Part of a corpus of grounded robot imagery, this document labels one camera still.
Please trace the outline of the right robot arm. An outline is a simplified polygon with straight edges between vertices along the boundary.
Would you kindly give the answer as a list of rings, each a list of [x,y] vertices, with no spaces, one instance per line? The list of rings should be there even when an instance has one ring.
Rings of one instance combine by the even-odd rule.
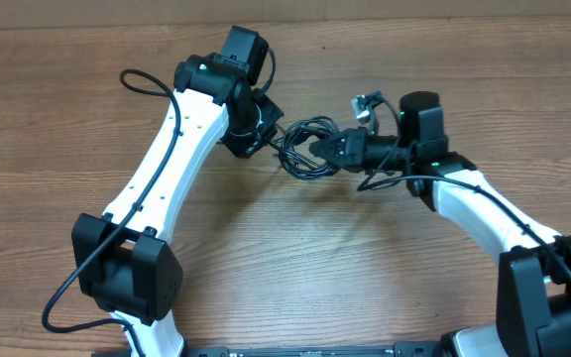
[[[385,97],[359,95],[360,127],[323,136],[309,151],[351,173],[360,190],[406,184],[432,211],[460,227],[498,266],[493,322],[443,334],[439,341],[396,344],[397,356],[571,356],[571,235],[529,217],[467,158],[449,148],[434,92],[403,96],[392,111],[398,130],[378,133]]]

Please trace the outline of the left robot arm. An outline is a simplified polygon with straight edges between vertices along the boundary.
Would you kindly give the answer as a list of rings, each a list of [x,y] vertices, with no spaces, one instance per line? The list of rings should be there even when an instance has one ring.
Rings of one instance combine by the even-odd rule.
[[[248,159],[277,133],[280,108],[255,85],[275,57],[257,32],[234,26],[220,53],[191,56],[159,94],[167,117],[136,172],[99,217],[71,231],[81,291],[122,326],[126,356],[179,356],[172,306],[182,268],[171,250],[181,206],[209,153],[223,144]]]

